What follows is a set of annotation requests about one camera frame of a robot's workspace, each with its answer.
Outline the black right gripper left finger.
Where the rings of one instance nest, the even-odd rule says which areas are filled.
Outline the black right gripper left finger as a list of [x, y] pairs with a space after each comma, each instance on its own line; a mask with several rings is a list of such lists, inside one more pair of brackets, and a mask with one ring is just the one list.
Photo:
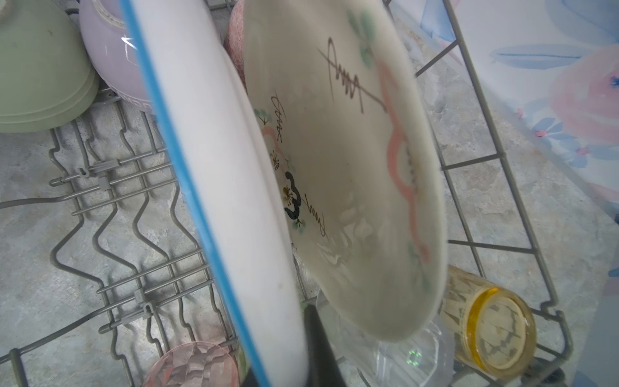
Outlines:
[[248, 370], [248, 373], [245, 376], [245, 379], [243, 379], [243, 382], [240, 386], [241, 387], [260, 387], [260, 384], [258, 380], [256, 379], [256, 376], [252, 369]]

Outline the watermelon plate blue rim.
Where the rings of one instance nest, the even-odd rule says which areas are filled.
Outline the watermelon plate blue rim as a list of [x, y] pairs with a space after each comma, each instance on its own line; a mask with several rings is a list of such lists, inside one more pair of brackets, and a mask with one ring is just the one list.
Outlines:
[[309, 376], [285, 216], [243, 83], [203, 1], [119, 4], [207, 259], [261, 386]]

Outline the cream flamingo plate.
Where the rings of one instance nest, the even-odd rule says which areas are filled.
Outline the cream flamingo plate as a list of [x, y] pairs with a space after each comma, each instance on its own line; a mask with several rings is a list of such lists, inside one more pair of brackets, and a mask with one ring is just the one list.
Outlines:
[[435, 317], [445, 193], [414, 68], [381, 1], [247, 1], [244, 75], [295, 256], [383, 341]]

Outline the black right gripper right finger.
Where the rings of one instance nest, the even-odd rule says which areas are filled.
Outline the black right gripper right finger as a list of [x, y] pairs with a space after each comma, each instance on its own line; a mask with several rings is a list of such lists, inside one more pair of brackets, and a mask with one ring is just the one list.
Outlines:
[[346, 387], [318, 310], [313, 305], [308, 305], [304, 309], [304, 328], [309, 353], [309, 376], [306, 386]]

